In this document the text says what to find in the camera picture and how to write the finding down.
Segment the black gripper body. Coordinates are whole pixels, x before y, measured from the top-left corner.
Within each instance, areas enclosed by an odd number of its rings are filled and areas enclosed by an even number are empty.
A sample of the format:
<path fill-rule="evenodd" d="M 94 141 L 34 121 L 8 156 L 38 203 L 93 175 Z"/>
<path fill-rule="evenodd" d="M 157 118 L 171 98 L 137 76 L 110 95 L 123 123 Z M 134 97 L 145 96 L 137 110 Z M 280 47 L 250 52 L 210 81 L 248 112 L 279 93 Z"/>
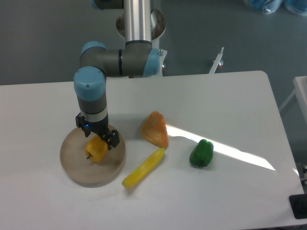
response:
<path fill-rule="evenodd" d="M 82 131 L 84 128 L 90 128 L 91 133 L 97 134 L 99 137 L 102 137 L 108 130 L 108 115 L 105 116 L 104 119 L 97 122 L 90 122 L 85 119 L 85 116 L 79 113 L 76 118 L 76 126 L 80 128 Z"/>

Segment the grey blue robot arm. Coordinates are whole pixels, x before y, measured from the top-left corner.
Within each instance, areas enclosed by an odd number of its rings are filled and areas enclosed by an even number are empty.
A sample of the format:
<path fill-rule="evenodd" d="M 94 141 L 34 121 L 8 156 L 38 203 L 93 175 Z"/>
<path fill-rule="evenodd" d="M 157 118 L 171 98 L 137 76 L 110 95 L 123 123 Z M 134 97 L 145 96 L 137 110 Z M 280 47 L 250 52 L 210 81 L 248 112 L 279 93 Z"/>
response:
<path fill-rule="evenodd" d="M 97 134 L 110 150 L 119 144 L 120 139 L 116 130 L 108 128 L 106 79 L 157 75 L 160 70 L 159 50 L 152 46 L 151 1 L 93 0 L 91 4 L 101 10 L 124 10 L 125 48 L 108 50 L 97 41 L 86 43 L 73 79 L 80 108 L 76 126 L 86 137 Z"/>

